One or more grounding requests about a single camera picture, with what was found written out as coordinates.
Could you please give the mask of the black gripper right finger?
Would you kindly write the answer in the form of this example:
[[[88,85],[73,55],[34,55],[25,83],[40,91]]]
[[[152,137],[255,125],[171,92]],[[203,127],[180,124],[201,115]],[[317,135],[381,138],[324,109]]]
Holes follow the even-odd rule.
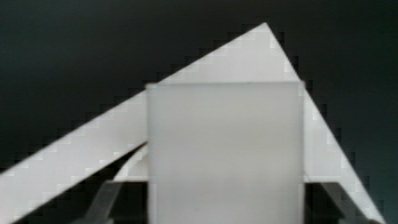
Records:
[[[336,182],[306,184],[304,224],[370,224],[370,219]]]

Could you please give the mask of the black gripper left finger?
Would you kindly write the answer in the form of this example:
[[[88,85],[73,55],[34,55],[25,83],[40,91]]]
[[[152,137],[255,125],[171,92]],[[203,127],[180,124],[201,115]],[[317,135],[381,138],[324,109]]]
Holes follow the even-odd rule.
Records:
[[[86,213],[88,224],[148,224],[148,183],[107,182]]]

